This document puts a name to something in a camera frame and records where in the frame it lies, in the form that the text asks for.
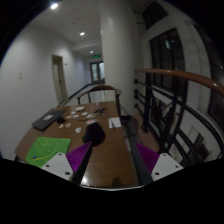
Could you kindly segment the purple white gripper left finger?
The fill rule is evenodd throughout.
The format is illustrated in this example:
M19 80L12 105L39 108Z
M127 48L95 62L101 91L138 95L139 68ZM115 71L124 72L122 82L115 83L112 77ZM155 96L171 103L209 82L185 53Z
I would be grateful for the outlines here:
M91 153L92 143L88 142L67 154L57 153L42 169L68 181L81 181Z

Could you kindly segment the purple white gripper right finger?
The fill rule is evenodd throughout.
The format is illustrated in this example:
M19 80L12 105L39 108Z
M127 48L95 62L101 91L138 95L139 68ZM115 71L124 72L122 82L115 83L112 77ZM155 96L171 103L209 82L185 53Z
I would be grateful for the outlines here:
M154 181L182 169L182 166L167 153L158 154L139 143L136 143L136 147L147 171Z

